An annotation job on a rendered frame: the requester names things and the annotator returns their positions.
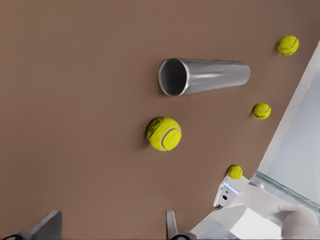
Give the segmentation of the silver tennis tube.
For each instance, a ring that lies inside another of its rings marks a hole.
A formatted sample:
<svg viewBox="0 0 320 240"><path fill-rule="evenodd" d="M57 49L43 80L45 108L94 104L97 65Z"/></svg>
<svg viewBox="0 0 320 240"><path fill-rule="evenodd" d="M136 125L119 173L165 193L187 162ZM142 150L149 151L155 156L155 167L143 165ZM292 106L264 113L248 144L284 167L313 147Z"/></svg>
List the silver tennis tube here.
<svg viewBox="0 0 320 240"><path fill-rule="evenodd" d="M177 97L242 86L250 76L243 61L170 58L159 68L158 83L165 95Z"/></svg>

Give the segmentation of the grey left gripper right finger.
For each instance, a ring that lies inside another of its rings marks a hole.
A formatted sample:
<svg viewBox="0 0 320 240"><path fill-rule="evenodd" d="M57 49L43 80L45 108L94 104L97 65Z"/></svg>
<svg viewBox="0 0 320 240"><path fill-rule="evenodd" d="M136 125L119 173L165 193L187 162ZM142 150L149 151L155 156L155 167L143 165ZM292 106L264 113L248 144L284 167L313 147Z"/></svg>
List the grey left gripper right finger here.
<svg viewBox="0 0 320 240"><path fill-rule="evenodd" d="M166 211L166 239L167 240L198 240L197 236L189 231L177 227L176 216L173 210Z"/></svg>

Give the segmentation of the silver frame post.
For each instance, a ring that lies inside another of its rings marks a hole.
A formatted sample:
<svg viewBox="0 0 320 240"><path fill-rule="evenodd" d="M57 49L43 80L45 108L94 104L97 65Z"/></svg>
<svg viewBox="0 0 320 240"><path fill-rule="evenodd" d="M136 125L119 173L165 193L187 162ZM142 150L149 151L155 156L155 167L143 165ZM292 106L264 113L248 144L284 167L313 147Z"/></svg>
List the silver frame post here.
<svg viewBox="0 0 320 240"><path fill-rule="evenodd" d="M250 181L258 187L261 187L267 192L275 195L276 197L279 197L282 200L288 201L290 203L303 205L314 211L317 216L320 216L320 203L313 202L307 197L304 197L303 195L277 182L269 176L256 171L251 177Z"/></svg>

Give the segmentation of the yellow tennis ball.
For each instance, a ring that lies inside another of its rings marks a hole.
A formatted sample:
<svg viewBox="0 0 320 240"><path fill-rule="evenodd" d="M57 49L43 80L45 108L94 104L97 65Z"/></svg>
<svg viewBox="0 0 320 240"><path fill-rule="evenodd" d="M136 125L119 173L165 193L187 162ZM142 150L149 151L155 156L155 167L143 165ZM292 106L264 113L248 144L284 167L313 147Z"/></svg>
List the yellow tennis ball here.
<svg viewBox="0 0 320 240"><path fill-rule="evenodd" d="M287 35L281 38L277 43L277 51L281 55L293 55L299 48L300 41L296 36Z"/></svg>
<svg viewBox="0 0 320 240"><path fill-rule="evenodd" d="M238 180L243 176L243 169L236 164L232 164L227 169L227 176L231 179Z"/></svg>
<svg viewBox="0 0 320 240"><path fill-rule="evenodd" d="M171 151L178 146L182 138L182 129L177 121L170 117L157 117L147 127L147 139L158 151Z"/></svg>
<svg viewBox="0 0 320 240"><path fill-rule="evenodd" d="M257 103L252 110L255 118L265 120L271 115L272 108L266 103Z"/></svg>

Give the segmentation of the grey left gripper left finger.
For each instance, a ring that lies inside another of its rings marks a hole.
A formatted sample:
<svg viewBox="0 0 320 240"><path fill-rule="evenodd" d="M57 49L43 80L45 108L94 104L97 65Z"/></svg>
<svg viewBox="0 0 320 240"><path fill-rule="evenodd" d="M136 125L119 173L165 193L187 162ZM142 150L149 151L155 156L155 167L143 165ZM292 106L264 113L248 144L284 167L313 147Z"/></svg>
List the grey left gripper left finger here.
<svg viewBox="0 0 320 240"><path fill-rule="evenodd" d="M62 212L54 210L33 228L16 232L0 240L60 240L62 236Z"/></svg>

